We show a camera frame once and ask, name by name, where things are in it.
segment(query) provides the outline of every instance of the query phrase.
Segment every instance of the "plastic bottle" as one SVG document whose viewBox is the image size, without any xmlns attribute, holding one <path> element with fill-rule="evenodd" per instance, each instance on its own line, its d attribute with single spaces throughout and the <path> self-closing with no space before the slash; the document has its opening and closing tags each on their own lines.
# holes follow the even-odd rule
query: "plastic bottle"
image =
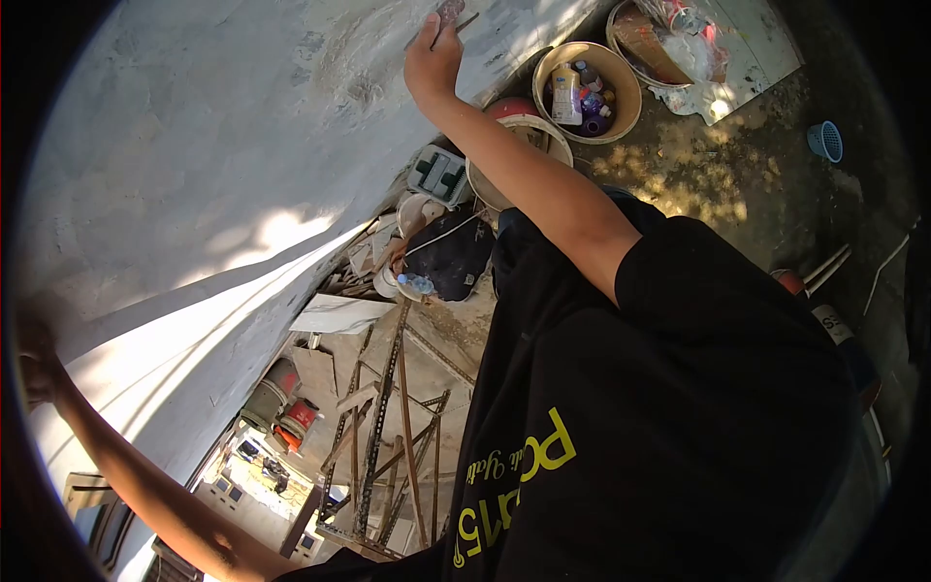
<svg viewBox="0 0 931 582">
<path fill-rule="evenodd" d="M 604 106 L 604 98 L 588 87 L 582 87 L 579 100 L 582 102 L 583 116 L 596 115 Z"/>
<path fill-rule="evenodd" d="M 594 67 L 589 67 L 585 61 L 576 61 L 575 70 L 579 72 L 579 80 L 583 87 L 588 87 L 596 93 L 604 89 L 604 83 L 601 83 L 601 77 Z"/>
<path fill-rule="evenodd" d="M 601 115 L 593 115 L 585 120 L 578 134 L 584 138 L 597 138 L 608 132 L 611 123 Z"/>
<path fill-rule="evenodd" d="M 582 103 L 579 101 L 579 73 L 568 62 L 560 65 L 552 75 L 553 121 L 563 126 L 582 125 Z"/>
<path fill-rule="evenodd" d="M 423 295 L 429 295 L 433 292 L 433 281 L 414 273 L 401 273 L 398 275 L 398 283 L 401 285 L 410 285 L 411 289 Z"/>
</svg>

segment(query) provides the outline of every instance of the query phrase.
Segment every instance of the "white wall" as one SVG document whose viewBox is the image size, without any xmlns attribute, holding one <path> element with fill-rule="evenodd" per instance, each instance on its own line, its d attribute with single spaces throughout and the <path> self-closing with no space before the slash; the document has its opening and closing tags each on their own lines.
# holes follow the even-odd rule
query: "white wall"
<svg viewBox="0 0 931 582">
<path fill-rule="evenodd" d="M 278 551 L 281 548 L 281 542 L 288 534 L 288 520 L 276 514 L 270 507 L 259 503 L 251 495 L 243 493 L 239 501 L 233 501 L 215 484 L 204 481 L 197 484 L 194 495 L 270 549 Z"/>
<path fill-rule="evenodd" d="M 597 4 L 469 0 L 480 15 L 461 35 L 459 95 L 487 100 Z M 435 5 L 123 2 L 64 84 L 19 220 L 19 295 L 93 405 L 174 479 L 245 401 L 325 260 L 436 135 L 401 76 Z M 56 489 L 93 470 L 54 411 L 33 426 Z M 134 552 L 150 538 L 136 521 L 118 568 L 145 562 Z"/>
</svg>

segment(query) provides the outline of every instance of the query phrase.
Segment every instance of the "white pipe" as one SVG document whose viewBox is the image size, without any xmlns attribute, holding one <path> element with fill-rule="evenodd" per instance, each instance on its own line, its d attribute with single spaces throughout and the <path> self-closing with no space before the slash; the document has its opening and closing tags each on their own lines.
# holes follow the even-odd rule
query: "white pipe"
<svg viewBox="0 0 931 582">
<path fill-rule="evenodd" d="M 828 268 L 828 270 L 825 271 L 824 274 L 822 274 L 811 287 L 808 288 L 808 294 L 811 295 L 812 293 L 817 291 L 818 287 L 821 287 L 822 285 L 824 285 L 828 281 L 830 276 L 833 275 L 834 272 L 837 271 L 837 269 L 841 268 L 841 265 L 844 263 L 844 261 L 850 258 L 851 253 L 852 251 L 850 249 L 847 249 L 847 251 L 844 254 L 842 254 L 841 257 L 834 264 L 832 264 L 830 268 Z"/>
<path fill-rule="evenodd" d="M 833 262 L 837 259 L 837 257 L 841 256 L 841 254 L 842 254 L 845 250 L 847 250 L 848 247 L 850 247 L 850 245 L 844 244 L 842 247 L 840 247 L 840 248 L 838 249 L 837 252 L 835 252 L 834 254 L 832 254 L 832 255 L 830 256 L 830 258 L 829 258 L 827 261 L 825 261 L 824 263 L 822 263 L 821 266 L 819 266 L 817 269 L 815 269 L 814 271 L 812 271 L 811 273 L 809 273 L 807 277 L 803 278 L 802 281 L 804 282 L 804 284 L 807 285 L 807 284 L 808 284 L 808 281 L 810 281 L 810 280 L 812 280 L 813 278 L 817 277 L 818 273 L 820 273 L 821 271 L 823 271 L 823 270 L 825 269 L 825 267 L 827 267 L 828 265 L 830 265 L 831 263 L 833 263 Z"/>
</svg>

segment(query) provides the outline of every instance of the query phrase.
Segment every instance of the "red bucket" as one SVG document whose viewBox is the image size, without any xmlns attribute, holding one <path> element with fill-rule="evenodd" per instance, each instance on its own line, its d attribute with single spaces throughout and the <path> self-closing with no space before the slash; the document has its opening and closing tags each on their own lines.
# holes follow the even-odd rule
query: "red bucket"
<svg viewBox="0 0 931 582">
<path fill-rule="evenodd" d="M 307 399 L 297 399 L 278 419 L 278 423 L 289 433 L 303 440 L 315 418 L 316 407 Z"/>
</svg>

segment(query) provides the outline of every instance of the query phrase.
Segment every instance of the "blue plastic basket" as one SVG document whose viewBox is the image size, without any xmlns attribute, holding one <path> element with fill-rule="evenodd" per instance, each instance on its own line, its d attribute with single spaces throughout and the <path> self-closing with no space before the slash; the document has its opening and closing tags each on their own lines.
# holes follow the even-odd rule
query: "blue plastic basket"
<svg viewBox="0 0 931 582">
<path fill-rule="evenodd" d="M 841 132 L 829 121 L 812 126 L 808 128 L 808 147 L 836 164 L 843 156 Z"/>
</svg>

